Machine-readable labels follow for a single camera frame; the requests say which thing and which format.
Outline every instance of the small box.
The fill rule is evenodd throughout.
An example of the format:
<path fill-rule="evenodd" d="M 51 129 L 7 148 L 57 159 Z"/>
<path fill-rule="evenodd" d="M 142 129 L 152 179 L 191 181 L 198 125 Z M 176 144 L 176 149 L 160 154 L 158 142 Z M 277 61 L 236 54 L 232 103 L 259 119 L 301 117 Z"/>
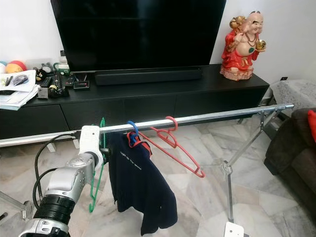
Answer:
<path fill-rule="evenodd" d="M 48 88 L 39 87 L 38 98 L 39 99 L 48 99 Z"/>
<path fill-rule="evenodd" d="M 90 83 L 88 80 L 83 81 L 75 81 L 74 83 L 74 90 L 89 90 Z"/>

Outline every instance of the gray sofa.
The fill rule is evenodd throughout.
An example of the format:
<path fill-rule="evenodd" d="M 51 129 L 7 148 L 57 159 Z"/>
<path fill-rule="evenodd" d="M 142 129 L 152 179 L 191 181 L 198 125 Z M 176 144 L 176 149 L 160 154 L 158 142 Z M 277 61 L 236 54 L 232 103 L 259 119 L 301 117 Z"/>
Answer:
<path fill-rule="evenodd" d="M 271 141 L 265 165 L 293 189 L 308 210 L 316 216 L 316 143 L 308 124 L 310 109 L 292 113 Z"/>

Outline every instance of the navy sweatshirt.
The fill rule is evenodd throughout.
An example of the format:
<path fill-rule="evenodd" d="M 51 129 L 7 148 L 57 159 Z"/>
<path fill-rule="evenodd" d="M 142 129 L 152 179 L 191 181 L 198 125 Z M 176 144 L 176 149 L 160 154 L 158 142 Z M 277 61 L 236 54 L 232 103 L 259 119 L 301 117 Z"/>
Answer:
<path fill-rule="evenodd" d="M 131 147 L 130 134 L 110 134 L 112 192 L 119 212 L 133 206 L 144 214 L 141 235 L 150 234 L 158 227 L 168 228 L 177 222 L 176 198 L 150 160 L 149 145 L 136 137 L 137 142 Z"/>

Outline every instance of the metal rod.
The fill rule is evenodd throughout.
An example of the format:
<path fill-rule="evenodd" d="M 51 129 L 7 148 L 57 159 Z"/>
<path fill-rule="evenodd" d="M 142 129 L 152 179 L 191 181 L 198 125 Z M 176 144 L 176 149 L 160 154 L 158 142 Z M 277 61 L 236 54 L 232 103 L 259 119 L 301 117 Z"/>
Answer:
<path fill-rule="evenodd" d="M 0 192 L 0 198 L 10 202 L 11 204 L 15 205 L 20 210 L 25 210 L 25 205 L 24 204 L 22 204 L 19 201 L 11 198 L 10 196 L 8 196 L 7 194 L 4 194 L 3 192 Z"/>
<path fill-rule="evenodd" d="M 228 221 L 234 223 L 231 174 L 226 173 Z"/>
<path fill-rule="evenodd" d="M 227 163 L 227 166 L 232 166 L 237 160 L 238 158 L 245 152 L 245 150 L 247 150 L 247 148 L 253 143 L 254 140 L 256 140 L 256 138 L 261 134 L 261 132 L 263 131 L 263 127 L 267 126 L 267 124 L 270 122 L 270 120 L 276 115 L 277 112 L 272 112 L 264 121 L 264 125 L 258 127 L 253 134 L 250 135 L 250 137 L 248 138 L 247 141 L 245 141 L 243 143 L 243 145 L 241 146 L 241 148 L 233 155 L 233 157 L 229 160 L 229 162 Z"/>
<path fill-rule="evenodd" d="M 182 118 L 176 118 L 176 121 L 178 123 L 196 122 L 196 121 L 204 121 L 204 120 L 212 120 L 212 119 L 229 118 L 233 116 L 256 114 L 261 111 L 271 112 L 271 111 L 285 110 L 285 109 L 290 109 L 293 107 L 294 107 L 293 104 L 272 105 L 272 106 L 264 106 L 264 107 L 258 107 L 258 108 L 224 111 L 224 112 L 219 112 L 219 113 L 182 117 Z M 163 120 L 157 120 L 157 121 L 139 122 L 139 123 L 136 123 L 136 126 L 139 129 L 143 129 L 143 128 L 148 128 L 152 126 L 159 127 L 159 126 L 166 126 L 166 125 L 172 125 L 172 124 L 173 122 L 171 120 L 163 119 Z M 100 132 L 108 133 L 108 132 L 115 132 L 115 131 L 130 131 L 133 129 L 134 127 L 132 125 L 123 124 L 123 125 L 102 127 L 100 128 Z M 23 144 L 30 144 L 30 143 L 37 143 L 37 142 L 46 142 L 60 134 L 75 133 L 75 132 L 76 131 L 66 131 L 66 132 L 49 133 L 49 134 L 42 134 L 42 135 L 35 135 L 35 136 L 2 139 L 0 140 L 0 147 L 16 146 L 16 145 L 23 145 Z"/>

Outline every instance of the television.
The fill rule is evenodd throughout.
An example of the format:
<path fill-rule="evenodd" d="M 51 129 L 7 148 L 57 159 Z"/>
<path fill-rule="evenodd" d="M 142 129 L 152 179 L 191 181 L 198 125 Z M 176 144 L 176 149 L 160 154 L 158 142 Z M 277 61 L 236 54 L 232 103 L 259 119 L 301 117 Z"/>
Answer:
<path fill-rule="evenodd" d="M 51 0 L 70 70 L 208 65 L 225 0 Z"/>

